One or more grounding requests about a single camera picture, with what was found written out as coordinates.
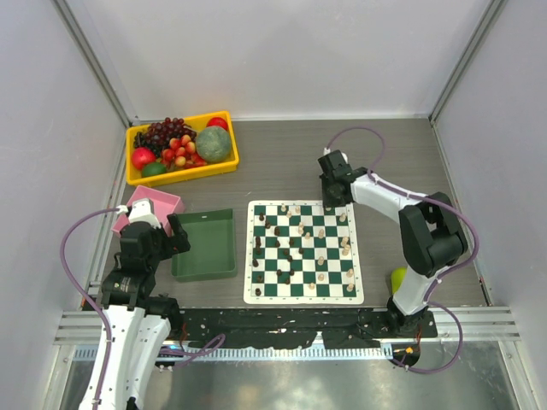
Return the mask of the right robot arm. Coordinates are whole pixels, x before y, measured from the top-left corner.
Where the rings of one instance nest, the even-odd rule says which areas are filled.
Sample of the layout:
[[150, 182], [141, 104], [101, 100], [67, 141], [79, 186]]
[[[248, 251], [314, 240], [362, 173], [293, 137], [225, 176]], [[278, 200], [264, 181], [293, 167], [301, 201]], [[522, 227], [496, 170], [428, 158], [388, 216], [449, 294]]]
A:
[[365, 167], [352, 168], [339, 150], [324, 150], [321, 194], [326, 208], [355, 203], [398, 223], [407, 262], [402, 283], [387, 302], [388, 330], [405, 337], [423, 318], [435, 279], [468, 251], [468, 242], [450, 199], [430, 196], [391, 184]]

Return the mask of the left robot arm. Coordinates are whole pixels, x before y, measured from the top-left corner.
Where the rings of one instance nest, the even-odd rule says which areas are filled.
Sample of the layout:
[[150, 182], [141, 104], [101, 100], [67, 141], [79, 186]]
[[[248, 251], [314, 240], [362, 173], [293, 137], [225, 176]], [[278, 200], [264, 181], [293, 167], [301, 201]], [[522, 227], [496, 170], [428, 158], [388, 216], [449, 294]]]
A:
[[177, 301], [153, 296], [159, 263], [190, 250], [176, 214], [170, 231], [145, 221], [126, 225], [115, 267], [102, 282], [103, 325], [82, 409], [140, 409], [157, 356], [165, 340], [183, 327]]

